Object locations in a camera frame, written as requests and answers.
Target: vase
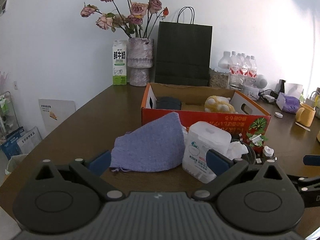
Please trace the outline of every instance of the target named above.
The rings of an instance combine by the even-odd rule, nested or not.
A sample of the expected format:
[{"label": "vase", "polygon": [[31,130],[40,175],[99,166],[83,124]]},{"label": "vase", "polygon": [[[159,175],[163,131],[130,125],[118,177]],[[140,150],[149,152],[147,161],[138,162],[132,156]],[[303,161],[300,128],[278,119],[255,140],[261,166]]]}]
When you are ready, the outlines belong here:
[{"label": "vase", "polygon": [[130,70],[129,83],[145,87],[150,82],[149,68],[153,66],[153,39],[130,38],[127,47],[127,65]]}]

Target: stuffed toy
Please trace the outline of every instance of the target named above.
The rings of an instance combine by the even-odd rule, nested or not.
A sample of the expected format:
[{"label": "stuffed toy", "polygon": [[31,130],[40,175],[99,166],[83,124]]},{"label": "stuffed toy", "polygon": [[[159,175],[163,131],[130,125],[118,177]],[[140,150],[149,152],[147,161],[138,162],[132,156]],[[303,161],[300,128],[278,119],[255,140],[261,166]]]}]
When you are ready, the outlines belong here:
[{"label": "stuffed toy", "polygon": [[211,96],[207,98],[204,104],[204,110],[209,113],[237,114],[229,102],[230,98]]}]

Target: yellow cup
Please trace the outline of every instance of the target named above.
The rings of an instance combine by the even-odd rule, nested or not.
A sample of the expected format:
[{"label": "yellow cup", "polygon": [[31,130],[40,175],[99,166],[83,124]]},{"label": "yellow cup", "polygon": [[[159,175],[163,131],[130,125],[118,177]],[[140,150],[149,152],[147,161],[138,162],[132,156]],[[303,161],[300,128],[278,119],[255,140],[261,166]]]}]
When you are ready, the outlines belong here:
[{"label": "yellow cup", "polygon": [[296,113],[296,121],[306,127],[310,127],[316,111],[311,106],[301,104],[301,108]]}]

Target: silver screw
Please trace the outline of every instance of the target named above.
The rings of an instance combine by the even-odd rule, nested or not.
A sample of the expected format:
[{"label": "silver screw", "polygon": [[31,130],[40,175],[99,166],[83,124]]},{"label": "silver screw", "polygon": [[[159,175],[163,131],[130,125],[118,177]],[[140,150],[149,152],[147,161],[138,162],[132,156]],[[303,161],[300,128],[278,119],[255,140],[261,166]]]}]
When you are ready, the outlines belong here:
[{"label": "silver screw", "polygon": [[108,198],[117,199],[122,197],[122,192],[119,190],[111,190],[107,193]]},{"label": "silver screw", "polygon": [[194,195],[198,198],[207,198],[210,196],[210,192],[207,190],[197,190]]}]

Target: wooden table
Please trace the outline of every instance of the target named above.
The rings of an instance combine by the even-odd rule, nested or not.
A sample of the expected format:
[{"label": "wooden table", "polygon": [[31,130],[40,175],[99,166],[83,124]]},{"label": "wooden table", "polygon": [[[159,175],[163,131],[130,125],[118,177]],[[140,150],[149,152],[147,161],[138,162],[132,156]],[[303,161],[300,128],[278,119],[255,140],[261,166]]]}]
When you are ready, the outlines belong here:
[{"label": "wooden table", "polygon": [[[25,158],[23,163],[0,187],[0,206],[13,217],[12,203],[39,161],[50,159],[55,164],[66,164],[75,158],[89,159],[112,149],[117,137],[141,126],[140,104],[144,87],[111,86],[81,107],[48,135]],[[277,106],[260,103],[269,113]],[[294,115],[283,113],[283,119],[271,118],[266,133],[267,145],[275,150],[278,162],[286,173],[313,177],[320,175],[320,167],[304,166],[303,156],[320,154],[316,136],[320,120],[314,119],[311,132],[294,124]],[[186,191],[193,192],[202,183],[181,167],[157,173],[106,171],[105,181],[126,194],[130,191]],[[320,208],[305,209],[297,228],[302,237],[320,227]]]}]

